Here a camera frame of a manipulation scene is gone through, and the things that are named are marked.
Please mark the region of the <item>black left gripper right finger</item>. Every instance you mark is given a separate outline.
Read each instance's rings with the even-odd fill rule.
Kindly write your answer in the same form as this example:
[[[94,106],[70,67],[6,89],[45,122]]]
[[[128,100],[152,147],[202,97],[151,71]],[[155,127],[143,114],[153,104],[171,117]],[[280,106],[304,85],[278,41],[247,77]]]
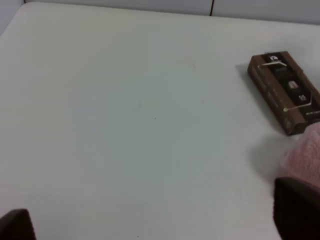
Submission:
[[[283,240],[320,238],[320,189],[292,177],[274,181],[273,220]]]

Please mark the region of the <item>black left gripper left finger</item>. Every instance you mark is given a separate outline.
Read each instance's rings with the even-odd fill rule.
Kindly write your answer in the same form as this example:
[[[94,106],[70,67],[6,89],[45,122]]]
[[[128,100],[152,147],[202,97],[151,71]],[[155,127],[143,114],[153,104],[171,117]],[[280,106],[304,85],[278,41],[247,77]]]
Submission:
[[[0,240],[36,240],[27,209],[13,209],[0,218]]]

